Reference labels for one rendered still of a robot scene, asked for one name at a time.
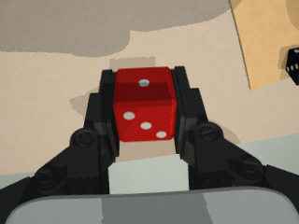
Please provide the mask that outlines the tan flat mat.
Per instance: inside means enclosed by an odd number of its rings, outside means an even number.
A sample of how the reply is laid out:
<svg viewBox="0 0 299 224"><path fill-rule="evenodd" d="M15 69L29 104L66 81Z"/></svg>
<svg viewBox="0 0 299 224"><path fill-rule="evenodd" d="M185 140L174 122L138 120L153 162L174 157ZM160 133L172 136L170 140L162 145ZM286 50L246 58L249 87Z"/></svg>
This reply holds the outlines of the tan flat mat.
<svg viewBox="0 0 299 224"><path fill-rule="evenodd" d="M229 0L247 69L256 90L290 77L289 49L299 48L299 0Z"/></svg>

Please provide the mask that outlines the black die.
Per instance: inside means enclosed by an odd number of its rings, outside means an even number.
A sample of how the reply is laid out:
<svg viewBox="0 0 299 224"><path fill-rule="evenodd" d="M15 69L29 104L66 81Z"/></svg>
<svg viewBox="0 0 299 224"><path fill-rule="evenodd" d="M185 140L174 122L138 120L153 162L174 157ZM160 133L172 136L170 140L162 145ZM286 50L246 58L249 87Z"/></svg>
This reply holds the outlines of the black die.
<svg viewBox="0 0 299 224"><path fill-rule="evenodd" d="M299 48L289 49L285 70L295 85L299 86Z"/></svg>

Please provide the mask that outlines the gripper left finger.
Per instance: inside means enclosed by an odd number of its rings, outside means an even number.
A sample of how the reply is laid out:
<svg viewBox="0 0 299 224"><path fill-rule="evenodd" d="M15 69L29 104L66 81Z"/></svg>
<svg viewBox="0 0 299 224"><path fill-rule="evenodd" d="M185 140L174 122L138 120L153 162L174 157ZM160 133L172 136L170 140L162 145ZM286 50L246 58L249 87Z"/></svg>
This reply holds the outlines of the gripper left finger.
<svg viewBox="0 0 299 224"><path fill-rule="evenodd" d="M0 224L17 206L40 197L109 194L108 167L120 155L113 109L115 78L112 69L102 70L99 91L89 96L84 126L73 132L69 147L34 176L0 189Z"/></svg>

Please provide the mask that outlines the red die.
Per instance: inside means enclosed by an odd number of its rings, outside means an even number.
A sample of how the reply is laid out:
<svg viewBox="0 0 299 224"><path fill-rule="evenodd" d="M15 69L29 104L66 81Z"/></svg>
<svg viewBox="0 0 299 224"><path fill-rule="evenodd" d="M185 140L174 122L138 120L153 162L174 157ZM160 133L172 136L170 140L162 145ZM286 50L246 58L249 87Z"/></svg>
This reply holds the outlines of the red die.
<svg viewBox="0 0 299 224"><path fill-rule="evenodd" d="M167 66L119 69L113 109L122 142L171 140L177 114L171 69Z"/></svg>

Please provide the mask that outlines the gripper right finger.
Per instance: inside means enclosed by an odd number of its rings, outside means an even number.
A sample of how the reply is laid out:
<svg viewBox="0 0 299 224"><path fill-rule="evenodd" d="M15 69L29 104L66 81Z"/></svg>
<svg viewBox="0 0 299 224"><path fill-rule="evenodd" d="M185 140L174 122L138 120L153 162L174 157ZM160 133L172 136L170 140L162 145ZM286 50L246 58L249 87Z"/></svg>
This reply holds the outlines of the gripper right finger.
<svg viewBox="0 0 299 224"><path fill-rule="evenodd" d="M171 73L177 97L175 149L188 163L189 190L238 186L273 189L287 196L299 214L299 175L262 165L225 139L222 128L208 121L201 93L190 88L185 66L175 66Z"/></svg>

